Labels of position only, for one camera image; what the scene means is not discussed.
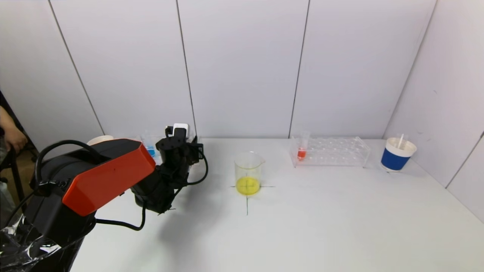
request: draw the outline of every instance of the glass beaker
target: glass beaker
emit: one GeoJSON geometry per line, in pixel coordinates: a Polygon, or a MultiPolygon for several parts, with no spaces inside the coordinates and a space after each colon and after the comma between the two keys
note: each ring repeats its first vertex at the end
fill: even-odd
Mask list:
{"type": "Polygon", "coordinates": [[[250,196],[259,191],[264,162],[266,161],[253,151],[237,155],[235,158],[235,188],[239,193],[250,196]]]}

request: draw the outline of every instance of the human hand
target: human hand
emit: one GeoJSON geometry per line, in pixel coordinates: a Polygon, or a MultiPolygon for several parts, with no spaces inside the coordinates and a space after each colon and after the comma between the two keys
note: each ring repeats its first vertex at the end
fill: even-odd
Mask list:
{"type": "Polygon", "coordinates": [[[14,148],[15,153],[19,153],[27,144],[27,137],[16,127],[4,129],[4,131],[7,151],[10,151],[10,148],[14,148]]]}

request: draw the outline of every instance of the white container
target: white container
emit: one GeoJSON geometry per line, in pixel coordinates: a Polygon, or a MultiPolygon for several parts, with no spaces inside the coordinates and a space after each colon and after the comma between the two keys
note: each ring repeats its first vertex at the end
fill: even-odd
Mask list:
{"type": "Polygon", "coordinates": [[[104,142],[104,141],[111,141],[111,140],[114,140],[114,137],[111,136],[111,135],[102,135],[102,136],[98,136],[96,138],[93,138],[91,139],[89,142],[88,142],[88,145],[95,145],[95,144],[98,144],[100,142],[104,142]]]}

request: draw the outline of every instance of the blue and white cup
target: blue and white cup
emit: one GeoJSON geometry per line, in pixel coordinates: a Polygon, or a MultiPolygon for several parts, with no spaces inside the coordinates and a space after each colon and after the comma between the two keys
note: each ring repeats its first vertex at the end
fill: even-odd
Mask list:
{"type": "Polygon", "coordinates": [[[400,171],[417,151],[417,147],[407,140],[402,140],[400,147],[398,147],[399,143],[400,138],[389,138],[387,140],[387,145],[381,158],[381,165],[387,171],[400,171]]]}

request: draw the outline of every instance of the black cross mark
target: black cross mark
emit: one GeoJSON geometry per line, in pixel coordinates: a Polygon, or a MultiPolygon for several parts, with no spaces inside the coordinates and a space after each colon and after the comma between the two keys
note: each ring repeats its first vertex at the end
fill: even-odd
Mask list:
{"type": "MultiPolygon", "coordinates": [[[[275,188],[275,186],[261,186],[261,188],[275,188]]],[[[246,209],[245,215],[249,215],[249,196],[245,196],[245,209],[246,209]]]]}

